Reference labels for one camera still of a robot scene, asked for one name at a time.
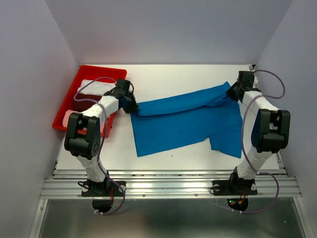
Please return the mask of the blue t shirt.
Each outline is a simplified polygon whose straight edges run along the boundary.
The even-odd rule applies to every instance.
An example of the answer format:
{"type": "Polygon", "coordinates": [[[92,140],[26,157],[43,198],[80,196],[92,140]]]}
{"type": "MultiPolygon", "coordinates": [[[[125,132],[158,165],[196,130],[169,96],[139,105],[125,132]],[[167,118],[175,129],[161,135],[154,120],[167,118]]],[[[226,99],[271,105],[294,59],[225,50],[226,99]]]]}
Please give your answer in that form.
{"type": "Polygon", "coordinates": [[[147,156],[209,139],[211,149],[241,157],[242,117],[225,82],[212,88],[139,103],[131,114],[137,156],[147,156]]]}

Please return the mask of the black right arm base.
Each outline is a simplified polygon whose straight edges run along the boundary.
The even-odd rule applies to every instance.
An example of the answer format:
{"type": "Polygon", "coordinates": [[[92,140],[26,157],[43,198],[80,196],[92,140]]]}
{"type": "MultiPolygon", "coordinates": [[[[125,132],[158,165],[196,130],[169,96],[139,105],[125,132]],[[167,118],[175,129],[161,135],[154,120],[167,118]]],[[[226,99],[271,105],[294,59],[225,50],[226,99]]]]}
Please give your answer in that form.
{"type": "Polygon", "coordinates": [[[231,173],[228,180],[213,180],[210,192],[215,196],[258,194],[255,180],[239,178],[237,173],[231,173]]]}

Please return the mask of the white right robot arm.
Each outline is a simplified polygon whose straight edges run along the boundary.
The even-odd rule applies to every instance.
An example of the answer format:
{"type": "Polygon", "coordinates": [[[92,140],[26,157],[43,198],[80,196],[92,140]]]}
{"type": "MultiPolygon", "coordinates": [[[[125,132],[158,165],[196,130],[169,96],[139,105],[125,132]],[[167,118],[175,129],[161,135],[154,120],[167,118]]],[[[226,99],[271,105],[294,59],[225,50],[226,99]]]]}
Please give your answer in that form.
{"type": "Polygon", "coordinates": [[[228,181],[228,188],[233,193],[240,193],[246,187],[245,180],[253,180],[260,173],[263,164],[281,149],[285,149],[289,141],[291,114],[288,110],[281,110],[272,105],[268,98],[281,99],[285,95],[285,85],[276,74],[268,70],[260,70],[276,77],[282,85],[281,96],[264,95],[255,87],[255,73],[240,71],[237,81],[226,91],[226,95],[233,101],[247,106],[241,127],[244,136],[244,125],[248,112],[255,115],[255,122],[251,132],[251,148],[246,152],[242,145],[244,160],[235,168],[237,177],[228,181]]]}

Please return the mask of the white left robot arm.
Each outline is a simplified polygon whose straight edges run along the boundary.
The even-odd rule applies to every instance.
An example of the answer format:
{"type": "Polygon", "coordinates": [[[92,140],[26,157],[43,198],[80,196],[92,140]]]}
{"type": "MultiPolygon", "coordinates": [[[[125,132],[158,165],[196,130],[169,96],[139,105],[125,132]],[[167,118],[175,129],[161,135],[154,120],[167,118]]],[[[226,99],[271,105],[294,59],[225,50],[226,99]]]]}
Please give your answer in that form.
{"type": "Polygon", "coordinates": [[[129,80],[119,79],[99,101],[77,98],[81,91],[75,94],[74,100],[93,104],[87,110],[69,116],[64,148],[81,163],[87,180],[94,182],[93,190],[98,195],[106,195],[110,191],[109,175],[102,166],[100,153],[107,131],[107,118],[120,109],[127,114],[138,111],[134,86],[129,80]]]}

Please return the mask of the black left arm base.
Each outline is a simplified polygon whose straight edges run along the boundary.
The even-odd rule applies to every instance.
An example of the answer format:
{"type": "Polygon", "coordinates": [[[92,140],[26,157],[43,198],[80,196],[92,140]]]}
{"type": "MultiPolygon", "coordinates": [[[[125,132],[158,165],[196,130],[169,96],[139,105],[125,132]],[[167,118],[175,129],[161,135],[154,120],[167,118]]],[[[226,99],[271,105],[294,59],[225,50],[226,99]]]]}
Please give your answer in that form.
{"type": "Polygon", "coordinates": [[[122,197],[122,188],[125,188],[125,181],[117,182],[121,188],[115,185],[110,180],[104,182],[94,182],[91,180],[79,181],[77,184],[81,187],[82,197],[122,197]]]}

